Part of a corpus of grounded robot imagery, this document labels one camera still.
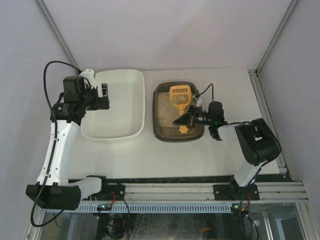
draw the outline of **glass panel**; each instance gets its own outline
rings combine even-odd
[[[243,208],[249,211],[249,218],[232,213],[132,213],[129,224],[127,214],[63,213],[42,229],[41,240],[108,240],[110,236],[122,240],[256,240],[257,230],[260,240],[305,239],[293,204],[247,207],[244,202]],[[52,217],[48,213],[45,221]]]

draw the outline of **brown litter box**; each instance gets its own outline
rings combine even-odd
[[[197,124],[195,128],[189,129],[186,134],[179,131],[179,126],[172,122],[180,114],[178,109],[173,106],[169,98],[170,87],[176,85],[189,85],[192,95],[199,94],[196,86],[188,81],[172,81],[160,84],[153,92],[152,103],[152,122],[154,136],[163,142],[185,142],[192,141],[202,137],[205,132],[205,126]]]

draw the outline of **white wall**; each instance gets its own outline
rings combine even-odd
[[[26,186],[35,183],[49,142],[43,68],[66,59],[32,0],[0,2],[0,33],[0,238],[20,240],[33,203]],[[61,65],[48,71],[52,100],[70,74]]]
[[[255,69],[291,0],[45,0],[96,70]]]
[[[301,0],[261,79],[284,149],[320,220],[320,1]]]

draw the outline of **wire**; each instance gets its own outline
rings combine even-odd
[[[246,235],[246,231],[244,230],[244,228],[243,228],[243,226],[242,226],[242,222],[241,222],[241,212],[242,212],[242,202],[243,202],[243,200],[244,200],[244,198],[245,198],[245,194],[247,193],[247,191],[244,191],[243,192],[243,195],[242,195],[242,197],[241,197],[241,201],[240,201],[240,204],[239,204],[239,221],[240,221],[240,227],[241,227],[241,230],[242,230],[242,233],[243,233],[243,235],[244,236],[247,236]]]
[[[247,237],[248,239],[250,239],[251,236],[252,236],[252,234],[254,233],[254,226],[253,226],[252,224],[250,224],[250,225],[251,225],[251,231],[250,231],[249,236]]]
[[[227,125],[233,125],[233,124],[251,124],[250,121],[235,121],[235,122],[230,122]]]
[[[120,217],[120,218],[115,218],[115,216],[108,217],[107,226],[110,226],[110,227],[115,228],[115,229],[117,229],[117,230],[123,230],[123,229],[124,229],[123,227],[115,226],[115,225],[110,224],[110,222],[111,222],[112,220],[114,221],[114,220],[119,220],[119,219],[121,219],[121,217]]]
[[[248,216],[247,217],[248,220],[252,223],[252,225],[254,226],[255,228],[255,231],[256,231],[256,240],[259,240],[259,231],[258,231],[258,227],[257,225],[255,224],[255,222]]]
[[[213,83],[210,83],[209,86],[207,86],[206,89],[205,89],[202,93],[196,95],[196,97],[197,97],[197,98],[200,97],[200,96],[201,96],[202,94],[204,94],[210,87],[212,87],[212,102],[214,102],[214,84],[213,84]]]
[[[89,82],[88,78],[83,77],[83,79],[85,79],[85,80],[87,81],[87,83],[88,83],[88,87],[89,87],[89,89],[90,89],[90,91],[91,91],[91,84],[90,84],[90,82]]]
[[[115,204],[116,200],[117,200],[116,196],[113,196],[111,207]]]
[[[34,220],[35,209],[36,209],[36,206],[37,206],[37,202],[38,202],[38,200],[40,198],[40,195],[41,195],[42,191],[44,190],[44,187],[45,187],[46,182],[48,180],[48,176],[49,176],[49,173],[50,173],[50,167],[51,167],[52,160],[54,158],[55,148],[56,148],[56,144],[57,144],[57,137],[58,137],[58,122],[57,122],[54,110],[53,110],[53,108],[51,106],[51,103],[50,103],[50,100],[49,100],[48,91],[47,91],[47,79],[46,79],[48,67],[51,64],[55,64],[55,63],[64,64],[64,65],[70,66],[70,67],[76,69],[78,73],[81,73],[81,70],[79,68],[77,68],[76,66],[73,66],[73,65],[71,65],[71,64],[69,64],[67,62],[64,62],[64,61],[50,61],[45,65],[44,70],[43,70],[43,89],[44,89],[44,95],[45,95],[46,102],[47,102],[47,104],[49,106],[49,109],[50,109],[52,121],[54,122],[54,139],[53,139],[51,154],[50,154],[50,158],[49,158],[49,162],[48,162],[48,167],[47,167],[46,172],[45,172],[46,176],[44,177],[44,180],[43,180],[43,183],[42,183],[42,187],[40,188],[40,191],[37,194],[37,196],[36,196],[36,198],[34,200],[32,209],[31,209],[30,221],[31,221],[32,226],[34,226],[35,228],[40,228],[40,227],[43,227],[43,226],[51,223],[57,217],[59,217],[59,215],[62,214],[63,211],[64,211],[64,210],[61,210],[57,215],[55,215],[49,221],[46,221],[46,222],[44,222],[42,224],[36,224],[35,223],[35,220]]]
[[[58,221],[57,221],[57,218],[54,219],[54,224],[58,227],[58,228],[61,228],[61,229],[65,229],[67,227],[69,227],[68,223],[65,225],[65,226],[61,226],[58,224]]]
[[[206,227],[204,227],[204,228],[201,229],[201,232],[203,233],[203,232],[208,231],[208,230],[211,230],[211,229],[212,229],[211,227],[206,226]]]
[[[64,92],[60,92],[60,94],[59,94],[59,98],[58,98],[58,100],[56,101],[56,103],[60,103],[61,102],[61,100],[62,100],[62,98],[63,98],[63,96],[64,96]]]
[[[248,205],[245,208],[250,207],[250,204],[251,204],[251,194],[247,193],[246,196],[247,196],[249,202],[248,202]]]
[[[127,202],[122,198],[122,197],[120,197],[120,196],[118,196],[118,195],[115,195],[115,194],[103,194],[104,196],[111,196],[111,197],[116,197],[116,198],[118,198],[118,199],[120,199],[122,202],[124,202],[124,204],[125,204],[125,206],[126,206],[126,209],[127,209],[127,211],[128,211],[128,217],[127,217],[127,225],[125,226],[125,228],[124,228],[124,230],[127,230],[128,229],[128,227],[129,227],[129,223],[130,223],[130,209],[129,209],[129,205],[127,204]],[[111,225],[111,224],[109,224],[109,222],[110,221],[108,221],[108,225],[110,226],[110,227],[116,227],[116,226],[113,226],[113,225]]]

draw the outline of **black cable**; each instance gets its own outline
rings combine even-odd
[[[110,237],[110,239],[117,239],[115,236],[113,236],[113,235],[109,232],[109,229],[108,229],[108,228],[106,228],[105,233],[106,233],[106,235],[107,235],[108,237]]]
[[[256,240],[259,240],[259,231],[258,231],[258,228],[257,228],[257,225],[255,224],[255,222],[248,216],[247,217],[248,220],[251,222],[251,224],[254,226],[255,228],[255,231],[256,231]]]
[[[61,228],[61,229],[65,229],[66,227],[68,227],[68,224],[66,224],[65,226],[60,226],[58,224],[58,221],[57,221],[57,218],[55,217],[54,218],[54,224],[58,227],[58,228]]]
[[[241,227],[241,230],[242,230],[242,233],[243,233],[243,235],[244,236],[247,236],[246,235],[246,231],[244,230],[244,228],[243,228],[243,226],[242,226],[242,222],[241,222],[241,212],[242,212],[242,207],[241,207],[241,205],[242,205],[242,202],[243,202],[243,200],[244,200],[244,198],[245,198],[245,194],[247,193],[247,191],[244,191],[243,192],[243,195],[242,195],[242,197],[241,197],[241,201],[240,201],[240,204],[239,204],[239,221],[240,221],[240,227]]]
[[[250,234],[249,234],[249,236],[248,236],[248,239],[250,239],[251,238],[251,236],[252,236],[252,234],[254,234],[254,226],[252,225],[252,224],[250,224],[251,225],[251,231],[250,231]]]
[[[61,100],[62,100],[62,98],[64,97],[64,92],[60,92],[60,94],[59,94],[59,98],[58,98],[58,100],[56,101],[56,103],[60,103],[61,102]]]
[[[90,90],[91,90],[91,84],[90,84],[88,78],[86,78],[86,77],[83,77],[83,78],[88,82],[88,86],[89,86],[89,88],[90,88]]]
[[[54,158],[55,148],[56,148],[56,144],[57,144],[57,137],[58,137],[58,122],[57,122],[54,110],[53,110],[53,108],[51,106],[51,103],[50,103],[50,100],[49,100],[48,91],[47,91],[47,79],[46,79],[48,67],[51,64],[55,64],[55,63],[64,64],[64,65],[70,66],[70,67],[76,69],[78,73],[81,73],[81,70],[79,68],[77,68],[76,66],[73,66],[73,65],[71,65],[71,64],[69,64],[67,62],[64,62],[64,61],[50,61],[45,65],[44,70],[43,70],[43,89],[44,89],[44,95],[45,95],[46,102],[47,102],[47,104],[49,106],[49,109],[50,109],[52,121],[54,122],[54,140],[53,140],[53,144],[52,144],[52,149],[51,149],[51,154],[50,154],[50,158],[49,158],[49,162],[48,162],[48,167],[47,167],[46,172],[45,172],[46,176],[44,177],[44,180],[43,180],[43,183],[42,183],[42,187],[41,187],[39,193],[37,194],[37,196],[36,196],[36,198],[34,200],[32,209],[31,209],[30,221],[31,221],[32,226],[34,226],[35,228],[43,227],[43,226],[51,223],[57,217],[59,217],[59,215],[62,214],[63,211],[64,211],[64,210],[61,210],[57,215],[55,215],[49,221],[46,221],[46,222],[44,222],[42,224],[36,224],[35,223],[35,220],[34,220],[35,209],[36,209],[39,197],[40,197],[40,195],[41,195],[41,193],[42,193],[42,191],[43,191],[43,189],[44,189],[44,187],[46,185],[46,182],[48,180],[48,175],[50,173],[51,163],[52,163],[52,160]]]
[[[118,198],[118,199],[120,199],[122,202],[124,202],[124,204],[125,204],[125,206],[126,206],[126,209],[128,210],[128,218],[127,218],[127,224],[126,224],[126,226],[124,227],[124,230],[127,230],[128,229],[128,227],[129,227],[129,223],[130,223],[130,209],[129,209],[129,205],[128,205],[128,203],[122,198],[122,197],[120,197],[120,196],[118,196],[118,195],[113,195],[113,194],[103,194],[103,195],[105,195],[105,196],[111,196],[111,197],[116,197],[116,198]]]
[[[227,125],[233,125],[233,124],[251,124],[250,121],[235,121],[235,122],[230,122]]]
[[[202,94],[204,94],[210,87],[212,87],[212,102],[214,102],[214,84],[213,83],[210,83],[209,86],[206,87],[206,89],[200,93],[200,94],[197,94],[196,97],[199,98]]]
[[[108,218],[108,226],[110,226],[110,227],[112,227],[112,228],[115,228],[115,229],[117,229],[117,230],[125,230],[123,227],[120,227],[120,226],[115,226],[115,225],[112,225],[112,224],[110,224],[110,222],[113,220],[119,220],[119,219],[121,219],[121,218],[115,218],[114,216],[111,216],[111,217],[109,217]]]

